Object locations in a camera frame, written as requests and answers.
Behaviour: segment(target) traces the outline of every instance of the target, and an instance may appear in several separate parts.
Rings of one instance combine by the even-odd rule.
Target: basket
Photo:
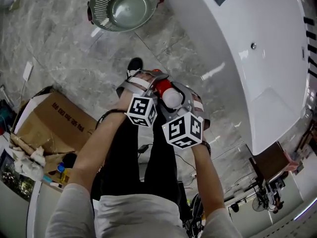
[[[90,0],[88,19],[98,27],[112,31],[134,30],[153,15],[164,0]]]

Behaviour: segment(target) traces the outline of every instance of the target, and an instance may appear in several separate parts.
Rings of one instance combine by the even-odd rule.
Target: black wire
[[[153,144],[146,144],[146,145],[153,145]],[[142,146],[145,146],[145,145],[142,145]],[[139,159],[140,155],[141,155],[141,153],[139,154],[138,159]]]
[[[179,158],[181,158],[181,159],[182,159],[185,163],[187,163],[189,166],[192,166],[193,169],[196,171],[195,167],[194,167],[192,164],[189,164],[187,161],[185,161],[182,156],[180,156],[180,155],[178,155],[178,154],[176,154],[176,153],[175,153],[175,155],[178,156]]]
[[[125,110],[121,110],[121,109],[112,109],[112,110],[107,111],[107,112],[106,112],[105,114],[103,114],[103,115],[99,118],[99,120],[97,121],[95,130],[97,129],[99,123],[103,122],[104,119],[105,119],[108,115],[110,115],[111,113],[125,113],[125,112],[126,112]]]
[[[193,234],[193,236],[195,236],[194,235],[194,230],[193,230],[193,225],[194,225],[194,221],[197,219],[197,216],[198,216],[198,210],[199,210],[199,207],[200,207],[200,205],[202,204],[202,200],[200,201],[200,203],[199,203],[199,206],[198,206],[198,209],[197,209],[197,213],[196,213],[196,216],[195,216],[195,218],[193,218],[193,221],[192,221],[192,223],[190,224],[190,227],[189,227],[189,229],[191,229],[192,230],[192,234]]]
[[[227,190],[225,193],[224,193],[224,195],[225,194],[227,194],[230,190],[232,190],[234,187],[236,187],[237,185],[233,185],[229,190]]]
[[[221,156],[224,155],[225,153],[230,152],[232,149],[236,148],[237,146],[232,147],[231,149],[225,151],[224,153],[221,153],[219,156],[217,156],[216,158],[212,159],[212,161],[214,161],[215,159],[218,159],[219,157],[221,157]]]
[[[189,186],[189,185],[191,185],[195,179],[196,179],[196,177],[194,177],[194,178],[192,179],[192,181],[191,181],[191,183],[190,183],[190,184],[186,184],[186,185],[184,185],[184,187],[185,187],[185,186]]]
[[[237,186],[238,184],[236,184],[236,183],[237,183],[238,181],[242,180],[244,177],[247,177],[247,176],[249,176],[249,175],[251,175],[251,174],[253,174],[253,173],[254,173],[254,172],[251,172],[251,173],[249,173],[249,174],[247,174],[247,175],[241,177],[240,179],[238,179],[238,180],[234,183],[234,185]]]
[[[22,90],[21,90],[20,105],[21,105],[21,103],[22,103],[22,95],[23,95],[23,90],[24,90],[25,82],[26,82],[26,80],[24,81],[23,86],[22,86]]]

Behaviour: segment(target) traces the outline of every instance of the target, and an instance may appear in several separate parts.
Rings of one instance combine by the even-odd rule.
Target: hand
[[[137,74],[135,77],[141,78],[141,79],[148,81],[148,82],[151,82],[153,80],[152,75],[147,74],[147,73],[142,73],[142,72]],[[130,84],[133,84],[133,85],[139,87],[140,89],[142,89],[143,91],[146,91],[146,89],[139,84],[135,84],[135,83],[130,83]],[[119,101],[115,104],[114,108],[128,111],[129,105],[130,105],[131,100],[132,100],[132,95],[133,95],[133,93],[131,91],[124,89]]]

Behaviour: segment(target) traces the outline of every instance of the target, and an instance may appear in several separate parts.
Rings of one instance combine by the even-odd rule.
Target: floor
[[[20,9],[1,13],[0,83],[14,109],[18,110],[20,103],[25,64],[31,61],[34,69],[22,100],[54,85],[98,119],[117,100],[115,89],[124,80],[130,59],[141,57],[145,68],[161,69],[201,95],[211,118],[206,138],[226,196],[248,184],[255,175],[248,148],[226,114],[221,93],[212,84],[200,81],[207,69],[167,5],[159,6],[152,19],[136,31],[112,33],[98,31],[88,22],[87,1],[20,0]],[[298,142],[309,118],[300,120],[282,138],[288,151]],[[151,130],[141,129],[139,145],[152,141]],[[194,164],[191,150],[176,153]],[[150,151],[142,154],[140,163],[146,163],[149,157]],[[196,180],[191,176],[194,169],[176,158],[179,176],[192,198],[197,193]]]

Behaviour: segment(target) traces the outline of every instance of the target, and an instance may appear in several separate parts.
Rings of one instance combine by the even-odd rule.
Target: black pants
[[[158,117],[153,125],[154,141],[144,182],[140,182],[139,177],[138,126],[127,118],[118,129],[101,170],[101,195],[152,194],[179,204],[180,189],[174,149],[167,144],[162,130],[162,125],[166,123],[165,117],[159,109],[157,112]]]

